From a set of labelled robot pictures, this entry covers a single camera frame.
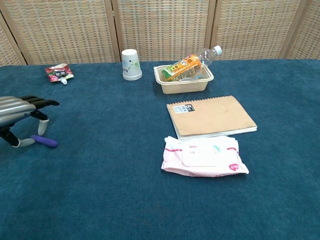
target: snack packet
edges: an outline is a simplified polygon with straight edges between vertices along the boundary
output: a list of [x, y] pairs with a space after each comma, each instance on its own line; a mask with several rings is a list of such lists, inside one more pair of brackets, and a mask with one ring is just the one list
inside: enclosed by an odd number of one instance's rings
[[67, 79], [74, 77], [68, 64], [66, 64], [66, 63], [62, 63], [62, 64], [59, 64], [56, 66], [47, 67], [47, 68], [45, 68], [45, 72], [48, 75], [51, 83], [62, 82], [64, 85], [66, 85]]

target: plastic bottle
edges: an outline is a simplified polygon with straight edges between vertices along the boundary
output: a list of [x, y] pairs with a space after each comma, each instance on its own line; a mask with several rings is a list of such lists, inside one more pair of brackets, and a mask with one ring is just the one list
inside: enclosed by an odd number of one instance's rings
[[222, 49], [219, 45], [212, 49], [204, 48], [198, 54], [186, 56], [161, 72], [166, 82], [181, 81], [198, 72], [203, 65], [208, 67], [221, 54]]

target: plastic tray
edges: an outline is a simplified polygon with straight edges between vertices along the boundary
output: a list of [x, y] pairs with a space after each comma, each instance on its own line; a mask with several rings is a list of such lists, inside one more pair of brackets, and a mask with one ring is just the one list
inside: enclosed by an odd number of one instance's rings
[[164, 76], [161, 71], [170, 65], [155, 66], [154, 76], [158, 84], [161, 85], [164, 94], [179, 94], [179, 93], [189, 93], [189, 92], [199, 92], [206, 89], [209, 81], [214, 79], [214, 75], [210, 69], [206, 66], [202, 66], [202, 73], [206, 76], [203, 79], [196, 80], [184, 80], [184, 81], [163, 81]]

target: white paper cup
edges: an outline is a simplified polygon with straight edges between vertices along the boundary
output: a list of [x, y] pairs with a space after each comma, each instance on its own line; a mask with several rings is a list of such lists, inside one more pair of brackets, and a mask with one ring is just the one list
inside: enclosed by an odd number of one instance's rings
[[142, 77], [137, 50], [122, 51], [122, 75], [125, 80], [138, 80]]

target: brown notebook cover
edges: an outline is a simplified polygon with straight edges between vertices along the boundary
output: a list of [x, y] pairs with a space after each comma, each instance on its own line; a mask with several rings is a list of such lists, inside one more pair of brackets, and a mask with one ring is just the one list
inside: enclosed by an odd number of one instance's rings
[[167, 104], [178, 139], [232, 135], [257, 130], [257, 125], [233, 96]]

